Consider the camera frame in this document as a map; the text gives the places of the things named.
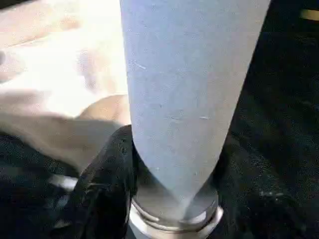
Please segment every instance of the white surface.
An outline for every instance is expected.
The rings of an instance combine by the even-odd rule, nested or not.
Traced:
[[[82,171],[130,123],[118,1],[0,12],[0,130]]]
[[[173,198],[150,194],[156,216],[183,219],[213,171],[269,2],[121,0],[134,142]]]

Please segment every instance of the metal pipe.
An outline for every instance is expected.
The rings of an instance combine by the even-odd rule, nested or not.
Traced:
[[[180,224],[213,203],[197,195],[218,161],[269,2],[121,0],[133,138],[147,171],[137,198],[152,217]]]

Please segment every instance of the black fabric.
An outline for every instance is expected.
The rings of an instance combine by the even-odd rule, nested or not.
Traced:
[[[123,239],[136,191],[131,127],[116,131],[79,177],[73,192],[52,185],[53,174],[75,170],[18,138],[0,135],[1,238]],[[61,221],[67,226],[56,229]]]
[[[319,238],[319,36],[262,32],[215,169],[211,238]]]
[[[1,238],[48,238],[68,198],[49,182],[53,174],[77,176],[71,166],[0,134]]]
[[[67,205],[64,239],[123,239],[136,191],[137,163],[130,126],[117,130],[79,178]]]

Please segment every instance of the scratch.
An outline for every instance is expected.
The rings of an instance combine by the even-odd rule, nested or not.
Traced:
[[[140,67],[140,68],[144,69],[144,70],[146,69],[146,67],[145,67],[145,66],[142,66],[142,65],[140,65],[140,64],[138,64],[138,63],[136,63],[136,62],[134,62],[134,64],[135,64],[135,65],[137,65],[138,67]]]

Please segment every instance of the metal fitting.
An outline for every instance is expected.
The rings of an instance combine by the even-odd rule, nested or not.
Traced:
[[[191,220],[168,222],[143,211],[133,200],[130,223],[135,234],[141,233],[150,239],[205,239],[216,228],[222,215],[223,209],[212,205]]]

